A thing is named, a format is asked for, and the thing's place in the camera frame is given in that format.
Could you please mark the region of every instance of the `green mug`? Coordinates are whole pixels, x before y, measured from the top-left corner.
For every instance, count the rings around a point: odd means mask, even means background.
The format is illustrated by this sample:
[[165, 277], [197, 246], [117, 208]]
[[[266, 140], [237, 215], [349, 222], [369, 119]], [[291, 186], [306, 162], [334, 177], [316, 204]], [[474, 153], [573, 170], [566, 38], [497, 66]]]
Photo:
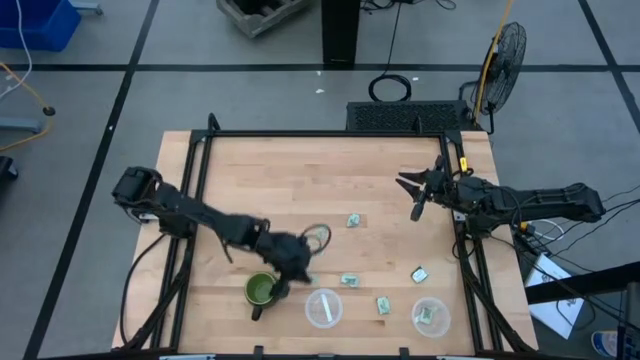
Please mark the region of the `green mug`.
[[276, 283], [276, 278], [267, 273], [259, 272], [251, 275], [244, 284], [244, 297], [253, 305], [251, 320], [258, 321], [262, 310], [273, 305], [276, 300], [271, 296], [271, 288]]

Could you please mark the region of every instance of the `gray crate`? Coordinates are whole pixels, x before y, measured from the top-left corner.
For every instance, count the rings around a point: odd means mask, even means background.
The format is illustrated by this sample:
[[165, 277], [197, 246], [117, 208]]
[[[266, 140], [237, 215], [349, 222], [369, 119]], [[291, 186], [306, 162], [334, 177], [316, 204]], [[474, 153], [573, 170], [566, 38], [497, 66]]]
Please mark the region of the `gray crate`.
[[222, 11], [234, 24], [236, 24], [242, 32], [249, 38], [254, 38], [261, 32], [278, 24], [289, 15], [300, 11], [314, 0], [277, 0], [280, 7], [273, 10], [270, 7], [263, 7], [262, 10], [266, 15], [248, 15], [242, 12], [233, 0], [216, 0], [218, 9]]

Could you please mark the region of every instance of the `table leg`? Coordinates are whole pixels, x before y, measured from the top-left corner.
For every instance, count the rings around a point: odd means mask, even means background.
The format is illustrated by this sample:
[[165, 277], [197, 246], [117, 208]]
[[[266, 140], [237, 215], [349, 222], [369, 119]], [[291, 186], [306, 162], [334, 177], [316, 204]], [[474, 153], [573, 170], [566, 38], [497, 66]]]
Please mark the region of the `table leg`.
[[322, 58], [353, 66], [358, 44], [360, 0], [322, 0]]

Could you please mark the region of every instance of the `yellow cable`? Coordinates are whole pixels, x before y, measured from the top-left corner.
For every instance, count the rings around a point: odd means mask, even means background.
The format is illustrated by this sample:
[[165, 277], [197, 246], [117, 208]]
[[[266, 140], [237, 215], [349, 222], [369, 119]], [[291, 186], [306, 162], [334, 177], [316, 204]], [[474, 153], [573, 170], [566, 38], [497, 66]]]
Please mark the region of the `yellow cable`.
[[[7, 65], [5, 65], [4, 63], [0, 62], [0, 66], [2, 68], [5, 69], [6, 72], [9, 73], [9, 75], [11, 75], [14, 79], [16, 79], [16, 81], [20, 81], [20, 77], [18, 77], [18, 75], [16, 75], [13, 71], [11, 71], [11, 69], [9, 69], [9, 67]], [[46, 103], [46, 101], [44, 101], [44, 99], [42, 99], [42, 97], [40, 96], [40, 94], [38, 94], [37, 91], [35, 91], [31, 86], [29, 86], [26, 82], [22, 82], [22, 87], [24, 87], [25, 89], [27, 89], [31, 95], [33, 95], [33, 97], [36, 99], [36, 101], [38, 101], [38, 103], [42, 106], [43, 109], [45, 108], [51, 108], [49, 106], [49, 104]], [[53, 121], [51, 119], [47, 118], [47, 125], [44, 128], [44, 130], [40, 131], [39, 133], [33, 135], [33, 136], [29, 136], [26, 139], [22, 139], [20, 141], [16, 141], [13, 144], [7, 145], [7, 146], [2, 146], [0, 147], [0, 151], [5, 151], [5, 150], [9, 150], [11, 148], [14, 148], [18, 145], [22, 145], [24, 143], [27, 143], [31, 140], [35, 140], [39, 137], [43, 137], [45, 135], [47, 135], [47, 133], [49, 132], [49, 130], [51, 130], [51, 127], [53, 126]]]
[[491, 48], [489, 49], [489, 56], [487, 57], [487, 61], [484, 64], [484, 68], [482, 69], [482, 77], [480, 78], [480, 83], [478, 84], [478, 97], [476, 98], [476, 108], [473, 111], [473, 121], [477, 124], [478, 115], [480, 114], [480, 107], [482, 107], [482, 95], [484, 92], [484, 82], [487, 78], [487, 71], [489, 70], [489, 60], [491, 60], [491, 56], [493, 56], [493, 49], [496, 47], [500, 35], [502, 34], [502, 27], [509, 17], [509, 12], [511, 11], [511, 5], [513, 4], [513, 0], [508, 0], [507, 7], [504, 9], [504, 15], [502, 15], [502, 19], [500, 20], [500, 27], [496, 32], [496, 36], [493, 37], [493, 43], [491, 44]]

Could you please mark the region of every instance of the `clear plastic cup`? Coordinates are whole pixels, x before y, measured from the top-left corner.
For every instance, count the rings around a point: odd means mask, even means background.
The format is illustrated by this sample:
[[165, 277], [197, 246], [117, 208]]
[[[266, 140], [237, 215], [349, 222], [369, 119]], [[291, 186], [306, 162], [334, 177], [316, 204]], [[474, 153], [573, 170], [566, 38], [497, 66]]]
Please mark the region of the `clear plastic cup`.
[[413, 305], [411, 322], [420, 334], [430, 338], [438, 338], [449, 331], [451, 314], [442, 301], [426, 297]]
[[313, 326], [329, 329], [342, 318], [342, 300], [333, 290], [318, 289], [309, 295], [304, 312]]

